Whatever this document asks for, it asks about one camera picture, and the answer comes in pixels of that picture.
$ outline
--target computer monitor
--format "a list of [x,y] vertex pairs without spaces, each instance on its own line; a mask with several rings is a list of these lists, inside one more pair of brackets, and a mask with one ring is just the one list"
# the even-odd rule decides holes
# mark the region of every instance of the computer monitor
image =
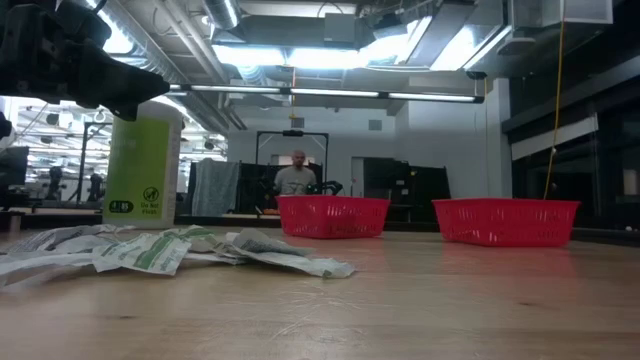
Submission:
[[0,149],[0,186],[24,185],[27,177],[28,147]]

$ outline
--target wooden table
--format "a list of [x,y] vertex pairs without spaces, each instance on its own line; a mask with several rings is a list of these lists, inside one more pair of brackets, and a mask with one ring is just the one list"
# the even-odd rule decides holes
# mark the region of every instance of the wooden table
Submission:
[[220,265],[56,280],[0,294],[1,358],[640,356],[640,249],[490,249],[414,233],[287,241],[360,271],[323,280]]

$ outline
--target man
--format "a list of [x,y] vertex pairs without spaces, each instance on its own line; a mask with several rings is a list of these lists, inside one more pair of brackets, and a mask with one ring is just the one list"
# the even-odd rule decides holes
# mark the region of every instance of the man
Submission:
[[316,175],[304,167],[306,158],[304,152],[296,150],[291,156],[293,166],[278,171],[275,183],[280,195],[305,195],[307,186],[316,184]]

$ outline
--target red plastic basket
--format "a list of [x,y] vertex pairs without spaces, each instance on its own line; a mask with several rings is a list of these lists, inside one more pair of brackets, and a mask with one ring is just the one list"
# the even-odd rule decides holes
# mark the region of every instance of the red plastic basket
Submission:
[[563,246],[579,202],[520,199],[434,200],[447,240],[484,246]]
[[277,196],[282,230],[316,239],[373,237],[382,233],[389,200],[346,196]]

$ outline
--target gray fabric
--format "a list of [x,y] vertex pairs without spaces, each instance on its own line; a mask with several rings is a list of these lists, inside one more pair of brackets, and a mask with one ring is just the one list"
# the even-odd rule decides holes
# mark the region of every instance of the gray fabric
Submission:
[[240,164],[204,159],[196,164],[193,216],[221,216],[236,206]]
[[280,195],[304,195],[308,185],[316,184],[316,175],[305,167],[289,166],[278,171],[275,183]]

